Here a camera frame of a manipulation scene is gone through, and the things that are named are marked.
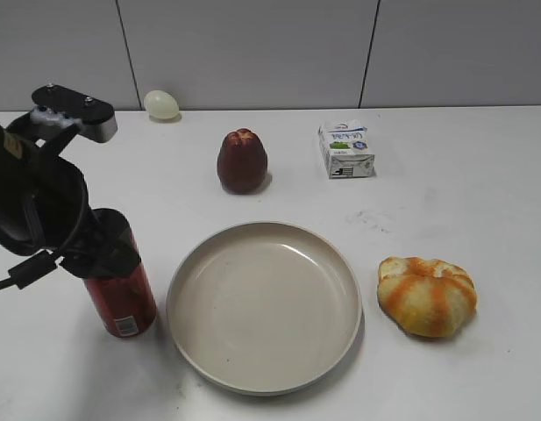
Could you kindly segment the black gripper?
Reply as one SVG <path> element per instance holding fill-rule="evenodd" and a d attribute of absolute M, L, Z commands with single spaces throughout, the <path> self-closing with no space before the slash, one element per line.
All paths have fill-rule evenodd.
<path fill-rule="evenodd" d="M 61 152 L 81 131 L 77 120 L 46 126 L 21 117 L 0 125 L 0 245 L 8 251 L 76 251 L 89 193 L 82 172 Z M 129 277 L 141 258 L 128 220 L 110 208 L 95 209 L 93 216 L 99 240 L 92 276 Z"/>

